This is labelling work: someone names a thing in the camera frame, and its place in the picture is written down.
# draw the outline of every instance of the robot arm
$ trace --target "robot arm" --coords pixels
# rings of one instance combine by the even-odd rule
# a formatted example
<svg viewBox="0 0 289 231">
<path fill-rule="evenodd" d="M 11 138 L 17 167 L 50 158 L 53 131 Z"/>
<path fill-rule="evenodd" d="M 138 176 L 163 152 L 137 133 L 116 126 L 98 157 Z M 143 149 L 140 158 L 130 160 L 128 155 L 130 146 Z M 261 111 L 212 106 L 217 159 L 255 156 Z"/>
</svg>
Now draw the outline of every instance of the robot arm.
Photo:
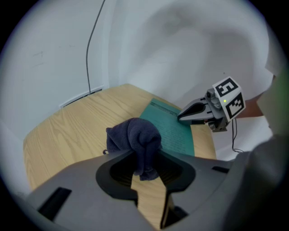
<svg viewBox="0 0 289 231">
<path fill-rule="evenodd" d="M 213 132 L 227 131 L 226 126 L 245 108 L 240 85 L 227 77 L 207 90 L 202 98 L 190 102 L 177 119 L 185 125 L 208 123 Z"/>
</svg>

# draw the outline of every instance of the white wall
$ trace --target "white wall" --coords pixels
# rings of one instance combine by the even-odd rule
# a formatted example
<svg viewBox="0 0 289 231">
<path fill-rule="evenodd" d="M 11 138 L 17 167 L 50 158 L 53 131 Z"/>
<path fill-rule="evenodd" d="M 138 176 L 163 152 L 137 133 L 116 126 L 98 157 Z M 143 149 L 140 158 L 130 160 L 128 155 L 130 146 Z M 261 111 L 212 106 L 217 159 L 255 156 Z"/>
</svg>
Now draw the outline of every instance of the white wall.
<svg viewBox="0 0 289 231">
<path fill-rule="evenodd" d="M 59 105 L 88 91 L 85 52 L 101 3 L 40 1 L 18 24 L 1 54 L 0 163 L 16 193 L 29 191 L 22 148 L 27 133 Z M 89 48 L 91 88 L 103 85 L 105 9 Z"/>
<path fill-rule="evenodd" d="M 131 83 L 184 107 L 230 75 L 250 99 L 272 80 L 268 43 L 264 19 L 240 1 L 118 0 L 108 45 L 110 86 Z M 240 120 L 238 127 L 236 148 L 250 150 L 271 136 L 270 129 L 259 133 L 268 127 L 262 118 Z M 228 135 L 230 129 L 213 134 L 219 159 L 234 157 Z"/>
</svg>

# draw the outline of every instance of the wire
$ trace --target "wire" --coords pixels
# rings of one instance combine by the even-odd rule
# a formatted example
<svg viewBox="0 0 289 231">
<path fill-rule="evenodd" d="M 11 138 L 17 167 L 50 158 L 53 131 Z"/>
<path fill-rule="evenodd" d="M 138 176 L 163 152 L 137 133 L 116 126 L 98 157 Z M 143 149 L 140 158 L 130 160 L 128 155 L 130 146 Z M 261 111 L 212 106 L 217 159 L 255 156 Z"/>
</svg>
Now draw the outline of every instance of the wire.
<svg viewBox="0 0 289 231">
<path fill-rule="evenodd" d="M 236 124 L 236 134 L 234 135 L 234 120 L 232 120 L 232 150 L 234 152 L 237 152 L 237 153 L 241 153 L 241 152 L 244 152 L 243 150 L 239 149 L 239 148 L 234 148 L 234 141 L 235 141 L 235 138 L 237 136 L 237 133 L 238 133 L 238 130 L 237 130 L 237 120 L 235 119 L 235 124 Z"/>
<path fill-rule="evenodd" d="M 89 44 L 90 44 L 90 40 L 91 40 L 92 34 L 93 34 L 93 32 L 94 32 L 94 29 L 95 29 L 95 25 L 96 25 L 96 23 L 98 22 L 98 18 L 99 18 L 100 12 L 101 12 L 101 10 L 103 9 L 103 4 L 104 4 L 104 2 L 105 2 L 105 0 L 103 0 L 103 3 L 101 4 L 100 10 L 99 10 L 99 12 L 98 12 L 98 16 L 97 16 L 97 18 L 96 18 L 96 20 L 95 20 L 95 23 L 94 23 L 92 32 L 91 32 L 90 37 L 89 37 L 89 42 L 88 42 L 87 48 L 86 48 L 86 73 L 87 73 L 87 81 L 88 81 L 88 84 L 89 84 L 89 94 L 91 94 L 90 82 L 89 82 L 89 66 L 88 66 L 88 62 L 87 62 L 88 55 L 89 55 Z"/>
</svg>

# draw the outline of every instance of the teal paper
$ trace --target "teal paper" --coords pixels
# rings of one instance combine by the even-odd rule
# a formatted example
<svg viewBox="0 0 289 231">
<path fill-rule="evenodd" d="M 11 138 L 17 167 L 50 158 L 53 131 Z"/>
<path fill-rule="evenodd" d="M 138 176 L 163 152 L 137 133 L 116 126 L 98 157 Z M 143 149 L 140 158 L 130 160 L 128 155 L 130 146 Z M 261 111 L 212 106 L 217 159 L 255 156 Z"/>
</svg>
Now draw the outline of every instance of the teal paper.
<svg viewBox="0 0 289 231">
<path fill-rule="evenodd" d="M 180 112 L 175 107 L 169 106 L 157 99 L 152 99 L 140 118 L 152 122 L 162 136 L 164 150 L 194 156 L 194 143 L 191 127 L 180 124 L 177 115 Z"/>
</svg>

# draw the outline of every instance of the wooden tabletop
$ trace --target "wooden tabletop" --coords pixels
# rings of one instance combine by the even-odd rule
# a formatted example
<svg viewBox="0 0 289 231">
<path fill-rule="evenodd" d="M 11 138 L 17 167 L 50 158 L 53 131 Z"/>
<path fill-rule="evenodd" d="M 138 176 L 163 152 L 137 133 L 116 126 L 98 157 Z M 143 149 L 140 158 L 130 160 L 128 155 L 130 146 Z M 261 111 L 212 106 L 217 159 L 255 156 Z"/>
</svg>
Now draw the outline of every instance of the wooden tabletop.
<svg viewBox="0 0 289 231">
<path fill-rule="evenodd" d="M 98 157 L 106 149 L 106 128 L 139 117 L 152 98 L 175 105 L 130 84 L 84 97 L 51 115 L 25 138 L 24 161 L 32 189 L 70 164 Z M 196 157 L 215 159 L 214 143 L 207 125 L 191 127 Z M 160 178 L 140 181 L 138 210 L 159 229 L 166 189 Z"/>
</svg>

